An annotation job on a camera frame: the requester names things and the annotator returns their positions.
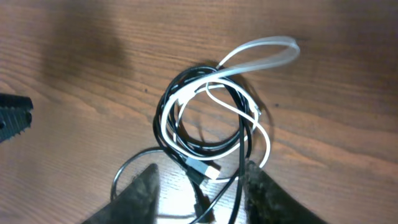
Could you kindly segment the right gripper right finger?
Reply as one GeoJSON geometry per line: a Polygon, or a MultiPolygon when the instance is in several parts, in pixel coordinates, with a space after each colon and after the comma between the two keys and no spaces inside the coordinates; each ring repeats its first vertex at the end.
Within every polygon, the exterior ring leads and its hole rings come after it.
{"type": "Polygon", "coordinates": [[[253,161],[245,164],[245,211],[249,224],[325,224],[253,161]]]}

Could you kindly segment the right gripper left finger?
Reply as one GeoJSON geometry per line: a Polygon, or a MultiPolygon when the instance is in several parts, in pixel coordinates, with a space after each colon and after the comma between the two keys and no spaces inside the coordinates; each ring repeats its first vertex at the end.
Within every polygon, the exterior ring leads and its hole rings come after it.
{"type": "Polygon", "coordinates": [[[150,164],[114,200],[83,224],[154,224],[159,191],[159,168],[157,164],[150,164]]]}

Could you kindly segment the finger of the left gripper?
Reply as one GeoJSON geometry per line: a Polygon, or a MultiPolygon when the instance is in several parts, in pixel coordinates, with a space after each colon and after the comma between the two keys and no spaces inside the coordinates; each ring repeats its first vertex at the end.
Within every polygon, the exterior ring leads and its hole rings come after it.
{"type": "Polygon", "coordinates": [[[10,140],[30,128],[32,114],[30,111],[9,109],[1,110],[1,142],[10,140]]]}
{"type": "Polygon", "coordinates": [[[26,110],[32,110],[34,108],[32,100],[27,96],[1,93],[0,103],[2,108],[19,108],[26,110]]]}

